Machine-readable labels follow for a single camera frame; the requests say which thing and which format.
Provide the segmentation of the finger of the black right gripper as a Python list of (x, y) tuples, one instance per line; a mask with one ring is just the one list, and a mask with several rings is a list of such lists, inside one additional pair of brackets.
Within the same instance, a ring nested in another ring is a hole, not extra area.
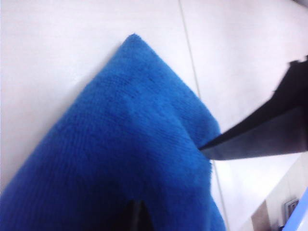
[(212, 160), (306, 152), (308, 62), (290, 62), (277, 89), (266, 103), (199, 150)]

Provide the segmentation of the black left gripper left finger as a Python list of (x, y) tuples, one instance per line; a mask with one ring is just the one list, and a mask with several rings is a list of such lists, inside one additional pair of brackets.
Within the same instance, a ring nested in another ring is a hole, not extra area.
[(137, 231), (139, 229), (139, 201), (130, 201), (123, 212), (124, 231)]

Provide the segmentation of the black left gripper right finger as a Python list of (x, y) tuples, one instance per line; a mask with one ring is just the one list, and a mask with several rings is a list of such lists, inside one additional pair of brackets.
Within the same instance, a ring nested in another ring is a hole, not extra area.
[(139, 211), (139, 230), (140, 231), (154, 231), (151, 216), (144, 201), (141, 201)]

